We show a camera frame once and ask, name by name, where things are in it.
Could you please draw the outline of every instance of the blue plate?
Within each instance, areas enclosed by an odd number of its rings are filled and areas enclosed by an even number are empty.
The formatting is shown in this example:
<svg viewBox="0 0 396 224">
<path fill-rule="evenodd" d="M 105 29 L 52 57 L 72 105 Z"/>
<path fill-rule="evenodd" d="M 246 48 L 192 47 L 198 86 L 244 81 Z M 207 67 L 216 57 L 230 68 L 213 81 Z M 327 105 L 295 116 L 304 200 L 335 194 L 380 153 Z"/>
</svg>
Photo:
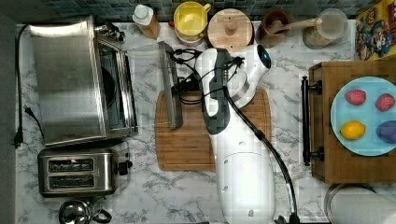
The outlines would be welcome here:
<svg viewBox="0 0 396 224">
<path fill-rule="evenodd" d="M 366 101 L 362 105 L 352 105 L 346 94 L 352 90 L 366 92 Z M 350 151 L 362 156 L 379 156 L 392 151 L 396 144 L 382 141 L 376 134 L 376 128 L 388 120 L 396 120 L 396 105 L 382 112 L 375 107 L 376 100 L 384 93 L 396 96 L 396 87 L 379 77 L 361 77 L 347 83 L 332 102 L 332 130 L 338 140 Z M 366 126 L 365 134 L 356 140 L 348 140 L 340 131 L 350 120 L 358 120 Z"/>
</svg>

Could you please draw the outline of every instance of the toaster slot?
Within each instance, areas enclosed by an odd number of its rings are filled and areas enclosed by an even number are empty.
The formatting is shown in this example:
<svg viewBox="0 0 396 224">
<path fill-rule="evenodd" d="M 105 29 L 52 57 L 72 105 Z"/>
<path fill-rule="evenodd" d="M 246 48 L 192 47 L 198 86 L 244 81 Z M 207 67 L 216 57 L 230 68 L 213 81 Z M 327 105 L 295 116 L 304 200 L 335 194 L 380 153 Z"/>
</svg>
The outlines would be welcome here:
<svg viewBox="0 0 396 224">
<path fill-rule="evenodd" d="M 93 170 L 93 159 L 49 161 L 50 173 L 82 172 Z"/>
<path fill-rule="evenodd" d="M 91 188 L 93 175 L 64 175 L 49 178 L 51 189 Z"/>
</svg>

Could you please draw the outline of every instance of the cereal box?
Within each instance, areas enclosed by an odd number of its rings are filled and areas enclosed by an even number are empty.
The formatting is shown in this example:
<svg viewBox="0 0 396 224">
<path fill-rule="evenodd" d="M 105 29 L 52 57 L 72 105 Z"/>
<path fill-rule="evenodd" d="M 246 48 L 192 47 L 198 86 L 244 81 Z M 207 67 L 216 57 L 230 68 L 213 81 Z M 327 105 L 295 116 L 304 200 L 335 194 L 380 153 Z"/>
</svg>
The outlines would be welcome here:
<svg viewBox="0 0 396 224">
<path fill-rule="evenodd" d="M 356 57 L 378 60 L 396 56 L 396 0 L 383 0 L 356 19 Z"/>
</svg>

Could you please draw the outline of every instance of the tray handle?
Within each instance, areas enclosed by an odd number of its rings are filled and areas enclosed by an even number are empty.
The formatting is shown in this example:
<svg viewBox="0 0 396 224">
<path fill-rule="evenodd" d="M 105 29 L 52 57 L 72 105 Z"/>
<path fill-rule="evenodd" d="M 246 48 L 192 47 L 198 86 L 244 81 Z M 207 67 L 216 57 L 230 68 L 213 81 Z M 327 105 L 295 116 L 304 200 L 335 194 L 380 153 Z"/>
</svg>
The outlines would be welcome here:
<svg viewBox="0 0 396 224">
<path fill-rule="evenodd" d="M 309 91 L 316 91 L 318 95 L 322 94 L 322 82 L 317 81 L 314 85 L 310 86 L 308 78 L 303 77 L 301 84 L 302 100 L 303 100 L 303 159 L 304 165 L 309 166 L 311 157 L 317 157 L 321 161 L 324 161 L 324 148 L 320 147 L 318 151 L 311 152 L 310 142 L 310 125 L 309 125 Z"/>
</svg>

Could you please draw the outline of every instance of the toaster oven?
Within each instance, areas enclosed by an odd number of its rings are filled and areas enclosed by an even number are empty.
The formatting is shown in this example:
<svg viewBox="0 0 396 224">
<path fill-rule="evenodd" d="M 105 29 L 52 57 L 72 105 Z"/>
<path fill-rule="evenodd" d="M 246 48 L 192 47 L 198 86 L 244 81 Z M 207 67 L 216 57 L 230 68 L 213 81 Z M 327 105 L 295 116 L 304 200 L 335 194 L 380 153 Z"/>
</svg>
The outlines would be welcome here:
<svg viewBox="0 0 396 224">
<path fill-rule="evenodd" d="M 93 16 L 31 25 L 46 147 L 118 139 L 137 131 L 123 32 Z"/>
<path fill-rule="evenodd" d="M 130 180 L 130 153 L 110 148 L 41 150 L 38 188 L 43 197 L 108 195 Z"/>
</svg>

